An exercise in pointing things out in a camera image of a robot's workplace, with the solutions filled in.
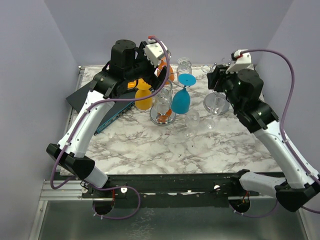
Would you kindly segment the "yellow plastic goblet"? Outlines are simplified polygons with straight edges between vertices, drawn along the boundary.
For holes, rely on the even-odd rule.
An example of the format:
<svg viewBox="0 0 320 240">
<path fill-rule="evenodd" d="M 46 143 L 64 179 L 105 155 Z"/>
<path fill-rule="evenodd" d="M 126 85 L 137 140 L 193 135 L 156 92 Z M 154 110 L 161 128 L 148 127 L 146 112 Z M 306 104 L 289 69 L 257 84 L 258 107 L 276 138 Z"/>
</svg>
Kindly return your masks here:
<svg viewBox="0 0 320 240">
<path fill-rule="evenodd" d="M 146 83 L 142 78 L 138 80 L 137 83 L 137 91 L 135 93 L 135 98 L 136 99 L 142 99 L 142 100 L 136 100 L 135 101 L 135 106 L 139 110 L 148 110 L 152 107 L 153 105 L 153 99 L 152 97 L 146 98 L 152 94 L 151 92 L 151 85 Z"/>
</svg>

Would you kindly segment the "clear patterned wine glass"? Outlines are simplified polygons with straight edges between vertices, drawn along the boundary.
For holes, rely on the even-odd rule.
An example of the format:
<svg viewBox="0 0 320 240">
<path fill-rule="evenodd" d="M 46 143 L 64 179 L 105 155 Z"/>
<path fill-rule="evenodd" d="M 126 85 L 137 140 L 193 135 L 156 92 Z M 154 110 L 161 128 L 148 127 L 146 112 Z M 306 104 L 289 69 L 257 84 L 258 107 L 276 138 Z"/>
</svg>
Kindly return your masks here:
<svg viewBox="0 0 320 240">
<path fill-rule="evenodd" d="M 189 58 L 181 57 L 177 60 L 176 74 L 192 74 L 192 63 Z"/>
</svg>

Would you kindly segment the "chrome wine glass rack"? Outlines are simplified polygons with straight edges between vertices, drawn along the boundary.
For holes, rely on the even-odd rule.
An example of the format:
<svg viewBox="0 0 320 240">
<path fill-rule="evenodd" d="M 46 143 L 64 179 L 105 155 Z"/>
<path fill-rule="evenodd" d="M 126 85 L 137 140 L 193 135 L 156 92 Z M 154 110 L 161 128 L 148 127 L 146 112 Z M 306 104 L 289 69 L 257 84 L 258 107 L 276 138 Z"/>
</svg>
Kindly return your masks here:
<svg viewBox="0 0 320 240">
<path fill-rule="evenodd" d="M 218 63 L 214 63 L 213 65 L 204 65 L 201 67 L 201 70 L 206 73 L 212 73 L 216 66 L 218 65 Z M 222 93 L 222 92 L 216 92 L 214 90 L 209 90 L 209 93 L 205 96 L 204 100 L 203 100 L 203 106 L 205 108 L 205 110 L 210 113 L 212 107 L 214 106 L 214 104 L 219 103 L 219 98 L 223 99 L 224 105 L 223 108 L 220 112 L 220 115 L 224 115 L 228 112 L 230 104 L 229 102 L 227 102 L 226 100 L 226 96 Z"/>
<path fill-rule="evenodd" d="M 171 68 L 169 70 L 169 80 L 162 90 L 155 95 L 154 104 L 149 113 L 151 121 L 162 127 L 172 124 L 176 119 L 176 113 L 172 112 L 171 109 L 173 85 L 180 87 L 182 90 L 189 88 L 189 86 L 180 83 L 179 76 L 181 74 L 192 74 L 192 63 L 187 57 L 182 57 L 177 60 L 176 72 Z"/>
</svg>

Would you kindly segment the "blue plastic goblet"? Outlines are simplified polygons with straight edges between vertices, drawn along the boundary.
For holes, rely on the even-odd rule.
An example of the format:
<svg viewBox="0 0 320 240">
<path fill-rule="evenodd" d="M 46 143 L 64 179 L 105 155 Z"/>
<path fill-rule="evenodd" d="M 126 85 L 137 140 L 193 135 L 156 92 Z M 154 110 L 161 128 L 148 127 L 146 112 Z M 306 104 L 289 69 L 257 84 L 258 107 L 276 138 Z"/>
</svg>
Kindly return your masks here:
<svg viewBox="0 0 320 240">
<path fill-rule="evenodd" d="M 189 111 L 191 104 L 191 97 L 187 91 L 187 87 L 196 84 L 196 78 L 189 73 L 183 73 L 178 77 L 178 82 L 183 85 L 173 97 L 171 103 L 171 110 L 179 115 L 186 114 Z"/>
</svg>

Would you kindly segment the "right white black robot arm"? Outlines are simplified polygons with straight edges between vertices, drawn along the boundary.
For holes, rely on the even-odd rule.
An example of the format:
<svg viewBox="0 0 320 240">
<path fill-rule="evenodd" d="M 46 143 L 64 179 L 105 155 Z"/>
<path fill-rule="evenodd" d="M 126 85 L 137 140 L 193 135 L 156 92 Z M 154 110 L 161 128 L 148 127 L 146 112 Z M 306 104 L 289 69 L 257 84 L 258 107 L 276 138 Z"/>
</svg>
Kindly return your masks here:
<svg viewBox="0 0 320 240">
<path fill-rule="evenodd" d="M 268 149 L 284 177 L 271 177 L 240 170 L 231 177 L 230 191 L 241 196 L 254 191 L 275 198 L 286 210 L 296 212 L 320 192 L 320 174 L 301 157 L 306 170 L 298 163 L 281 135 L 277 114 L 260 100 L 264 86 L 259 74 L 245 68 L 228 73 L 227 66 L 217 65 L 208 73 L 208 89 L 224 93 L 239 122 Z"/>
</svg>

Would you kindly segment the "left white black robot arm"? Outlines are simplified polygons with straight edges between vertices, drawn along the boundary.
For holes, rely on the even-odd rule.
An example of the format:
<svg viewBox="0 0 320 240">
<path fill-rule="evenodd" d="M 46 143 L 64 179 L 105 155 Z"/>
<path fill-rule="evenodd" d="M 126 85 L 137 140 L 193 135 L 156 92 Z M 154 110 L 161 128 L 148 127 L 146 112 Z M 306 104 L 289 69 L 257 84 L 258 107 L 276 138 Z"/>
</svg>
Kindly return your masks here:
<svg viewBox="0 0 320 240">
<path fill-rule="evenodd" d="M 127 39 L 117 40 L 111 48 L 110 60 L 90 83 L 86 100 L 75 122 L 57 144 L 51 143 L 46 151 L 55 161 L 80 180 L 93 185 L 93 191 L 101 198 L 107 197 L 111 185 L 109 177 L 86 157 L 89 143 L 105 115 L 115 103 L 142 101 L 139 98 L 121 98 L 128 91 L 130 82 L 143 79 L 154 90 L 146 96 L 158 94 L 169 79 L 169 65 L 155 74 L 162 59 L 169 64 L 170 51 L 154 35 L 139 46 Z"/>
</svg>

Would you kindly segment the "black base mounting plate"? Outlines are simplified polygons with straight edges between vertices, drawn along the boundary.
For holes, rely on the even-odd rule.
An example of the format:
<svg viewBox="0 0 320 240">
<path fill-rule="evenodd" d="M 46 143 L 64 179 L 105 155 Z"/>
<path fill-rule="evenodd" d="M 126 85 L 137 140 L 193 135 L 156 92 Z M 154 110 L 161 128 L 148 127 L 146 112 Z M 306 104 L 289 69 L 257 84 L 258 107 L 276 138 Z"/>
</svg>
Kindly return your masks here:
<svg viewBox="0 0 320 240">
<path fill-rule="evenodd" d="M 110 175 L 104 187 L 87 186 L 82 197 L 117 208 L 227 208 L 246 194 L 230 173 Z"/>
</svg>

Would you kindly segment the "dark blue network switch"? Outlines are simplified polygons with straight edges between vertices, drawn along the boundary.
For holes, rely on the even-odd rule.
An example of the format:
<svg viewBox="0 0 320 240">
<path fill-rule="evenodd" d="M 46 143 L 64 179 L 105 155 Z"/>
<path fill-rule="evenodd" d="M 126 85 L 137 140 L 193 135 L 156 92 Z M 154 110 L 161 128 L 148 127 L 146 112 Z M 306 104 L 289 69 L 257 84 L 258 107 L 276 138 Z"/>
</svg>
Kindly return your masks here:
<svg viewBox="0 0 320 240">
<path fill-rule="evenodd" d="M 85 103 L 87 94 L 90 90 L 90 85 L 91 82 L 87 83 L 66 98 L 66 101 L 74 108 L 77 113 L 80 112 Z M 103 117 L 97 129 L 95 130 L 94 135 L 100 134 L 121 115 L 129 111 L 134 105 L 135 103 L 133 101 L 116 102 L 114 106 Z"/>
</svg>

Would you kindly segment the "aluminium rail frame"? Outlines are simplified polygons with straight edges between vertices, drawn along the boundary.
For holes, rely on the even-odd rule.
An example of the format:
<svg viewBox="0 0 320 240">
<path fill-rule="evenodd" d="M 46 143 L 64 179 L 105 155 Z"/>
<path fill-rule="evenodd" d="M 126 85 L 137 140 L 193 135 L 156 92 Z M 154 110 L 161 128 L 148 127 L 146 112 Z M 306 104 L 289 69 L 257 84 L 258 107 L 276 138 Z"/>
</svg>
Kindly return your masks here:
<svg viewBox="0 0 320 240">
<path fill-rule="evenodd" d="M 288 212 L 268 196 L 252 193 L 246 216 L 229 207 L 238 200 L 229 185 L 235 170 L 260 164 L 263 174 L 275 161 L 241 126 L 226 104 L 213 131 L 203 124 L 186 137 L 184 117 L 168 127 L 154 125 L 147 112 L 132 109 L 88 145 L 87 156 L 118 185 L 113 215 L 103 220 L 93 207 L 106 211 L 111 195 L 81 192 L 77 181 L 59 190 L 42 188 L 33 240 L 307 240 L 301 212 Z"/>
</svg>

